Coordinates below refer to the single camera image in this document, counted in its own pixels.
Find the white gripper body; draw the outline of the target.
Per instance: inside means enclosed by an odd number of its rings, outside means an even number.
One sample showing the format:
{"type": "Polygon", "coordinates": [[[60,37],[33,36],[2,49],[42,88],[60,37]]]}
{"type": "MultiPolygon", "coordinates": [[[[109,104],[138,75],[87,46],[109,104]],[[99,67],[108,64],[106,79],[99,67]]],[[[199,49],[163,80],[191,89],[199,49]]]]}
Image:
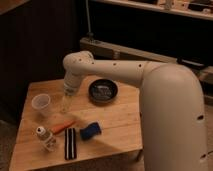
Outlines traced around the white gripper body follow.
{"type": "Polygon", "coordinates": [[[64,77],[64,92],[67,95],[75,95],[82,83],[82,77],[66,73],[64,77]]]}

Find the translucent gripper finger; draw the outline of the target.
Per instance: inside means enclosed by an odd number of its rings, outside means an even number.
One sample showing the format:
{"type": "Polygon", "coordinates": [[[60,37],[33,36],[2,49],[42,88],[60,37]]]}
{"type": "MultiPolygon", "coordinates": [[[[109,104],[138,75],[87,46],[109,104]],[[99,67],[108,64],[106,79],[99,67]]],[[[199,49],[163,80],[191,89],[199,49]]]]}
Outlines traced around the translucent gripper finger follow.
{"type": "Polygon", "coordinates": [[[61,112],[62,113],[67,113],[69,111],[72,101],[73,101],[73,97],[70,95],[65,94],[62,97],[62,100],[61,100],[61,112]]]}

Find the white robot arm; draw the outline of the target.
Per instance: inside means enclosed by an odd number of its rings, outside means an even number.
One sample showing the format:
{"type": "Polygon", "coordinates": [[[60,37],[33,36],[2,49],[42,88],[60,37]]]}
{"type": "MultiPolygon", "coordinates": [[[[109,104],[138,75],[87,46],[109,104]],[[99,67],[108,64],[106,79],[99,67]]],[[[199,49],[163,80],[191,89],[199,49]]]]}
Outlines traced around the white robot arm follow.
{"type": "Polygon", "coordinates": [[[64,91],[75,95],[87,75],[139,89],[145,171],[209,171],[205,103],[197,76],[178,64],[96,60],[89,51],[63,59],[64,91]]]}

